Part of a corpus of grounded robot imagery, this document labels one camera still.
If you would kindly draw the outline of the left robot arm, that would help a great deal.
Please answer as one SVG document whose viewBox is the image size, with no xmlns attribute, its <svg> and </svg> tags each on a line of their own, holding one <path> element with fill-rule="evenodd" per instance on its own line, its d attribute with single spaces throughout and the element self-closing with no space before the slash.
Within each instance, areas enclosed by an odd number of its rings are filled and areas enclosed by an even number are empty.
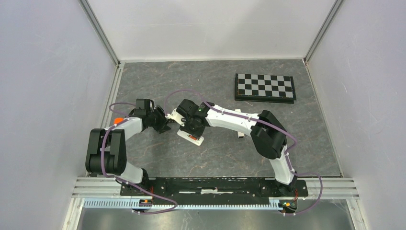
<svg viewBox="0 0 406 230">
<path fill-rule="evenodd" d="M 111 127 L 90 131 L 85 168 L 89 173 L 115 177 L 120 183 L 132 183 L 138 195 L 150 190 L 145 169 L 127 160 L 126 142 L 129 138 L 151 127 L 158 133 L 170 130 L 164 110 L 151 99 L 137 99 L 134 108 L 117 118 Z"/>
</svg>

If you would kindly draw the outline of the white remote control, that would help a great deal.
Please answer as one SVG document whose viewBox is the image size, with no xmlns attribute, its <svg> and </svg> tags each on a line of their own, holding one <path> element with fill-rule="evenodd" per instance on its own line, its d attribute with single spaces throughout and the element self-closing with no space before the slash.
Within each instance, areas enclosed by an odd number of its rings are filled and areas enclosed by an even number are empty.
<svg viewBox="0 0 406 230">
<path fill-rule="evenodd" d="M 182 130 L 178 130 L 177 135 L 179 137 L 187 140 L 188 142 L 196 145 L 196 146 L 201 146 L 201 144 L 204 141 L 204 137 L 197 138 L 197 137 L 195 137 L 195 136 L 193 136 L 193 135 L 191 135 L 191 134 L 189 134 L 189 133 L 187 133 L 185 131 L 182 131 Z"/>
</svg>

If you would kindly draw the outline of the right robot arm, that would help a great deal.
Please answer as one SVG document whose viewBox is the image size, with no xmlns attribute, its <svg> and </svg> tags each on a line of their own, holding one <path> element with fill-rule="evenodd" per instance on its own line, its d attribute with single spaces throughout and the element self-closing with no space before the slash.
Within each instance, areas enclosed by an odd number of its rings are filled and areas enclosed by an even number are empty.
<svg viewBox="0 0 406 230">
<path fill-rule="evenodd" d="M 177 134 L 200 146 L 207 127 L 220 127 L 251 137 L 256 151 L 267 158 L 275 173 L 277 191 L 288 196 L 296 189 L 295 170 L 287 161 L 287 131 L 267 110 L 260 114 L 242 113 L 222 108 L 214 103 L 195 104 L 184 99 L 166 117 L 178 123 Z"/>
</svg>

